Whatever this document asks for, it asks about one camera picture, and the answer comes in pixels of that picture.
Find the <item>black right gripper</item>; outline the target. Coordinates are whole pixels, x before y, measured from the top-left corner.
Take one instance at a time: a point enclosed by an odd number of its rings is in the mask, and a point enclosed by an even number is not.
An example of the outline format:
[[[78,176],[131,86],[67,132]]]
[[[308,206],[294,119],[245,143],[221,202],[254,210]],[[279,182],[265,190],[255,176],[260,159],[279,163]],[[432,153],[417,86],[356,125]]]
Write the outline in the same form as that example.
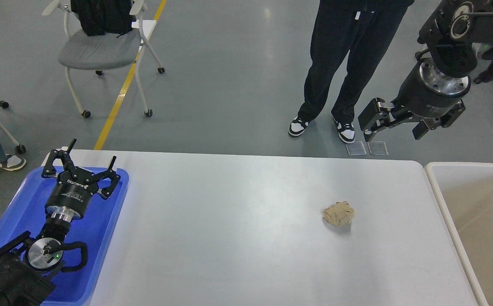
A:
[[[371,142],[384,129],[412,122],[421,117],[412,130],[416,140],[428,131],[448,128],[466,110],[459,102],[470,91],[470,76],[455,78],[444,74],[432,58],[416,63],[402,83],[394,102],[374,98],[358,116],[366,142]]]

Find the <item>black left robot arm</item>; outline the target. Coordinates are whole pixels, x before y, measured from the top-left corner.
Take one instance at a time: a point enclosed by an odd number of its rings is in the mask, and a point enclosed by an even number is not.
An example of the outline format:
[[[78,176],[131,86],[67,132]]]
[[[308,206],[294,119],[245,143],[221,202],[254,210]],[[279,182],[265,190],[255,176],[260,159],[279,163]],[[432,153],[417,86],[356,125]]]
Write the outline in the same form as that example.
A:
[[[0,306],[40,306],[57,288],[54,277],[89,264],[86,240],[67,236],[72,223],[85,217],[93,196],[110,198],[122,176],[114,168],[116,156],[98,173],[75,165],[75,143],[73,139],[66,149],[52,149],[41,170],[41,178],[56,182],[39,234],[23,231],[0,247]]]

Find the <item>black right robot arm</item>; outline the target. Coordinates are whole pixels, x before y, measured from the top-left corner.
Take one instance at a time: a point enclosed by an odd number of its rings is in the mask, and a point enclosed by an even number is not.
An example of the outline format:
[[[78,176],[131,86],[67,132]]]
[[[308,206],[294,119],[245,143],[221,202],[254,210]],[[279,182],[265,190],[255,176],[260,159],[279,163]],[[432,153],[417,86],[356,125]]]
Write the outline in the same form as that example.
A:
[[[472,83],[493,80],[493,0],[443,0],[418,33],[426,49],[395,99],[374,98],[359,115],[366,142],[387,128],[415,123],[415,139],[447,128],[465,111]]]

